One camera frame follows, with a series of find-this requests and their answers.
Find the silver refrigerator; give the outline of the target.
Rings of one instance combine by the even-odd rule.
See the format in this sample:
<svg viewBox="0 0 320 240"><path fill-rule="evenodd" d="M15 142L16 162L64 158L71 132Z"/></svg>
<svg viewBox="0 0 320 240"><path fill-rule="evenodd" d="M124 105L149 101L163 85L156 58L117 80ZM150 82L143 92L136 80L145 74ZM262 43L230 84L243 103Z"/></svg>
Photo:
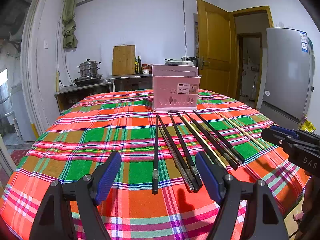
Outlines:
<svg viewBox="0 0 320 240"><path fill-rule="evenodd" d="M268 28L267 71L260 112L279 126L297 129L306 116L315 57L307 33Z"/></svg>

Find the clear plastic container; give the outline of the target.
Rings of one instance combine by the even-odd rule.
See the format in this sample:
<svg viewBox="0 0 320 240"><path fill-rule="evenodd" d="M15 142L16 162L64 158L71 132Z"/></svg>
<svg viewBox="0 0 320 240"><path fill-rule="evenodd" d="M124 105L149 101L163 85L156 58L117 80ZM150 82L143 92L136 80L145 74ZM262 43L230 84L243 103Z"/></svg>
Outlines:
<svg viewBox="0 0 320 240"><path fill-rule="evenodd" d="M175 64L175 65L182 65L182 60L176 60L176 59L164 59L165 64Z"/></svg>

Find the black chopstick silver patterned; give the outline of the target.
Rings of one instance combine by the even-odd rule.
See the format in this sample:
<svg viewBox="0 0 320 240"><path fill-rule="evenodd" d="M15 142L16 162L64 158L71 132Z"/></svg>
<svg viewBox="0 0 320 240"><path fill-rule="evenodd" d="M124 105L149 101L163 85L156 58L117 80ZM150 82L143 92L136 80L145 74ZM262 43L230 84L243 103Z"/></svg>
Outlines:
<svg viewBox="0 0 320 240"><path fill-rule="evenodd" d="M170 154L171 154L171 156L172 156L172 158L173 158L173 160L175 162L175 165L176 165L177 169L179 170L179 172L180 172L180 174L181 174L181 176L182 176L182 178L183 178L183 180L184 180L184 182L185 182L185 184L186 184L186 186L188 188L188 191L189 192L193 192L195 188L194 188L193 184L191 183L190 179L188 178L185 170L183 169L183 167L182 167L177 155L175 154L174 149L172 148L168 138L166 137L166 135L165 135L165 133L164 133L162 128L160 128L159 130L160 130L162 138L163 138L167 148L169 149L169 152L170 152Z"/></svg>

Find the steel steamer pot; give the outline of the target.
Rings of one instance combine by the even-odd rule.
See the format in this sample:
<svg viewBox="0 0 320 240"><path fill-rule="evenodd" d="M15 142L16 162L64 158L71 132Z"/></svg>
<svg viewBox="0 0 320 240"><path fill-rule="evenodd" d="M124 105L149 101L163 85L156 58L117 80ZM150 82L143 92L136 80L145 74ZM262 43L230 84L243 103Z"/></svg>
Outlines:
<svg viewBox="0 0 320 240"><path fill-rule="evenodd" d="M85 62L81 63L78 66L80 77L97 75L99 70L99 64L100 62L91 61L90 59L87 59Z"/></svg>

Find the green hanging cloth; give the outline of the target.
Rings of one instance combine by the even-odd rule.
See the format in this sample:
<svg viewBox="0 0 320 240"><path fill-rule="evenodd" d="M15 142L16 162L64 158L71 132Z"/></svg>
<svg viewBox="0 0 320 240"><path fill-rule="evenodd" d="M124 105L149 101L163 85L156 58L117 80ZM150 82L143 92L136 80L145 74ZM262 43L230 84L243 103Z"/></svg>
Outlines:
<svg viewBox="0 0 320 240"><path fill-rule="evenodd" d="M76 0L65 0L62 21L63 21L63 48L74 49L78 45L78 40L74 34L76 30L75 17Z"/></svg>

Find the wooden cutting board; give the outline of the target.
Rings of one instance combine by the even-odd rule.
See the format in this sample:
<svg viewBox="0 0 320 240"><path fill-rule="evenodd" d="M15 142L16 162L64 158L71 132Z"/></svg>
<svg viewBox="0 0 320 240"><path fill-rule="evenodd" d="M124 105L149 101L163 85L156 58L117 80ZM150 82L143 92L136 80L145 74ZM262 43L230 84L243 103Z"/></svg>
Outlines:
<svg viewBox="0 0 320 240"><path fill-rule="evenodd" d="M112 75L135 74L135 45L114 46L112 58Z"/></svg>

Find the red lid sauce jar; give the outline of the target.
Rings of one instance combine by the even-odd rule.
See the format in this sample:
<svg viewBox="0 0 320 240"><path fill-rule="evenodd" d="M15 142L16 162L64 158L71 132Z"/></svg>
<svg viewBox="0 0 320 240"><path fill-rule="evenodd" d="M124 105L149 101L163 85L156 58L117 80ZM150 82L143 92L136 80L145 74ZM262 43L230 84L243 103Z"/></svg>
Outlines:
<svg viewBox="0 0 320 240"><path fill-rule="evenodd" d="M141 71L143 75L149 75L150 74L150 65L149 64L142 64Z"/></svg>

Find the pink utensil basket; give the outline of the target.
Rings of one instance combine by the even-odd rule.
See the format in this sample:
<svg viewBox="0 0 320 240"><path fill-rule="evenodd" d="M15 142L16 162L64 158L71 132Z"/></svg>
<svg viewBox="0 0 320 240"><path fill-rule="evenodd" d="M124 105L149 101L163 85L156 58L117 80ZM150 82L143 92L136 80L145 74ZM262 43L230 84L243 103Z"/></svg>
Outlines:
<svg viewBox="0 0 320 240"><path fill-rule="evenodd" d="M152 109L156 112L182 112L197 109L200 88L196 66L153 64Z"/></svg>

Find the yellow power strip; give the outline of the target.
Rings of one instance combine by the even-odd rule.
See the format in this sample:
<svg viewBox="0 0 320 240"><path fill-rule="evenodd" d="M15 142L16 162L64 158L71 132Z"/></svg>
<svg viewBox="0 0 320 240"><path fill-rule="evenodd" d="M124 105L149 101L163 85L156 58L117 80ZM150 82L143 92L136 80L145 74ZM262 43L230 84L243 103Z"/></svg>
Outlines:
<svg viewBox="0 0 320 240"><path fill-rule="evenodd" d="M60 91L60 72L56 72L56 78L55 78L55 91Z"/></svg>

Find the white electric kettle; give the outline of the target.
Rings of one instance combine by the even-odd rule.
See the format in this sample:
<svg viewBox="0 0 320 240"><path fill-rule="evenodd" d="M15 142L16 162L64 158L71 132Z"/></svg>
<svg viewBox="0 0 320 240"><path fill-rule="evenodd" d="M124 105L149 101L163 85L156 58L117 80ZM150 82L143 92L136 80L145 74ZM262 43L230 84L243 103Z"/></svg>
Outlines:
<svg viewBox="0 0 320 240"><path fill-rule="evenodd" d="M196 57L184 56L181 58L183 64L189 66L198 66L198 59Z"/></svg>

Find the steel kitchen counter table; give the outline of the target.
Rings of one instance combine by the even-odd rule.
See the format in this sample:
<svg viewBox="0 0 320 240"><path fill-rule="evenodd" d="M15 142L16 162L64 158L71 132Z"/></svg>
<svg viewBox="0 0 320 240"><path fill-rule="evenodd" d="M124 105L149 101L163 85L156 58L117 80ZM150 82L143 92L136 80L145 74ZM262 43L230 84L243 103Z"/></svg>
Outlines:
<svg viewBox="0 0 320 240"><path fill-rule="evenodd" d="M111 75L108 76L105 81L111 83L113 92L152 89L151 74Z"/></svg>

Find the portable gas stove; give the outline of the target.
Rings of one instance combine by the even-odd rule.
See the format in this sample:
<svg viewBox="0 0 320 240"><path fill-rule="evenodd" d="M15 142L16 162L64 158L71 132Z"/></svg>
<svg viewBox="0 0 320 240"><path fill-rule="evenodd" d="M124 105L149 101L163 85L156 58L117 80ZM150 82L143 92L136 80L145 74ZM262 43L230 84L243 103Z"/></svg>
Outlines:
<svg viewBox="0 0 320 240"><path fill-rule="evenodd" d="M86 86L86 85L91 85L94 83L97 83L101 80L102 74L96 74L96 75L91 75L91 76L86 76L86 77L79 77L73 80L73 83L76 86Z"/></svg>

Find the dark oil bottle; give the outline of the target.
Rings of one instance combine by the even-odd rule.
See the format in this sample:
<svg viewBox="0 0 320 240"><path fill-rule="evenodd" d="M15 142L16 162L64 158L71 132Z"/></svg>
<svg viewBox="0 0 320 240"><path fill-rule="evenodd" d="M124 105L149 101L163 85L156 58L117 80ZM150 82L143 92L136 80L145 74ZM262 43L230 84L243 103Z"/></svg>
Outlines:
<svg viewBox="0 0 320 240"><path fill-rule="evenodd" d="M142 62L141 62L140 55L138 55L137 64L138 64L138 74L142 74Z"/></svg>

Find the plaid tablecloth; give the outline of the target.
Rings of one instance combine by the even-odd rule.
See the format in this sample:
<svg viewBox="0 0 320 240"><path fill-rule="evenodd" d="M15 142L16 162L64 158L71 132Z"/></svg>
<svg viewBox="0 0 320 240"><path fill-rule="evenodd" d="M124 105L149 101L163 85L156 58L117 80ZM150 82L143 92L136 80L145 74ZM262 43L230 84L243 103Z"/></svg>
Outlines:
<svg viewBox="0 0 320 240"><path fill-rule="evenodd" d="M107 200L99 206L113 239L205 239L219 207L205 188L190 193L165 142L159 140L159 192L152 194L156 113L152 90L88 96L65 111L35 141L10 177L1 196L1 217L10 232L28 239L40 202L50 183L77 181L121 154L121 168ZM286 215L301 198L307 175L288 161L281 148L262 150L223 117L261 144L261 131L272 121L244 103L201 90L197 113L245 158L238 180L263 179Z"/></svg>

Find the low steel shelf cabinet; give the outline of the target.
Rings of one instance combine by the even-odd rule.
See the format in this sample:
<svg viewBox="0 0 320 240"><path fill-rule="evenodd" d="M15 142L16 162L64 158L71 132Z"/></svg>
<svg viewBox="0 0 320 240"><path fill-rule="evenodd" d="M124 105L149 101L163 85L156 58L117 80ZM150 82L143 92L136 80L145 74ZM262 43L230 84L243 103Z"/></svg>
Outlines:
<svg viewBox="0 0 320 240"><path fill-rule="evenodd" d="M59 112L62 113L87 96L109 92L113 92L112 82L100 80L98 83L91 85L63 88L56 92L54 96L57 100Z"/></svg>

